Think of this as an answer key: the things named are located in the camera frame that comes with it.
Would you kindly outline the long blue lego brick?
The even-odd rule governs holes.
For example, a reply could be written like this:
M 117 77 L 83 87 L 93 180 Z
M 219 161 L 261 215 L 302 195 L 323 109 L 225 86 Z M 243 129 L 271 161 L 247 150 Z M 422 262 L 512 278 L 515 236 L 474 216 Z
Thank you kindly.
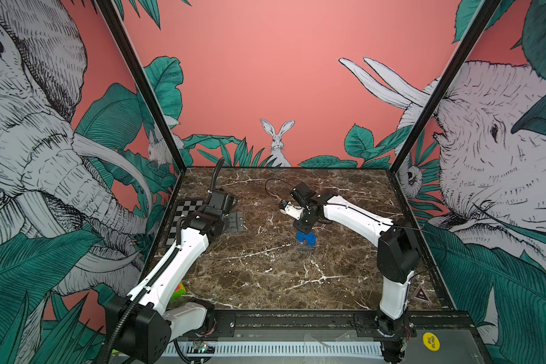
M 296 233 L 296 240 L 302 244 L 306 244 L 308 247 L 315 247 L 317 237 L 312 232 L 305 234 L 301 231 L 298 231 Z

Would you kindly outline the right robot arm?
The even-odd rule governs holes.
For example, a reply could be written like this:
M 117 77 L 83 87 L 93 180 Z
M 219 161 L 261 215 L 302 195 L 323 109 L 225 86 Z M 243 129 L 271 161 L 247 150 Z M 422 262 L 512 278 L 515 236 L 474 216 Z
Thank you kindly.
M 404 315 L 408 292 L 421 259 L 412 225 L 368 212 L 330 190 L 317 193 L 305 183 L 295 186 L 291 197 L 294 201 L 281 201 L 279 209 L 294 219 L 293 226 L 301 233 L 309 234 L 315 223 L 323 219 L 342 224 L 377 248 L 376 265 L 383 284 L 376 327 L 386 338 L 407 338 Z

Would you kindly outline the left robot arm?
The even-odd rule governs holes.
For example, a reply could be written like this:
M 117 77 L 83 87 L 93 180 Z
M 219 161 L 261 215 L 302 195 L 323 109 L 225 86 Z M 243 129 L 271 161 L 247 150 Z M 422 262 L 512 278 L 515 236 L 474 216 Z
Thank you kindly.
M 219 328 L 213 304 L 197 300 L 168 307 L 191 266 L 219 237 L 228 214 L 192 212 L 176 225 L 175 242 L 156 267 L 126 296 L 114 296 L 105 306 L 106 339 L 96 362 L 109 363 L 115 351 L 127 362 L 155 363 L 169 344 L 192 335 L 204 338 Z

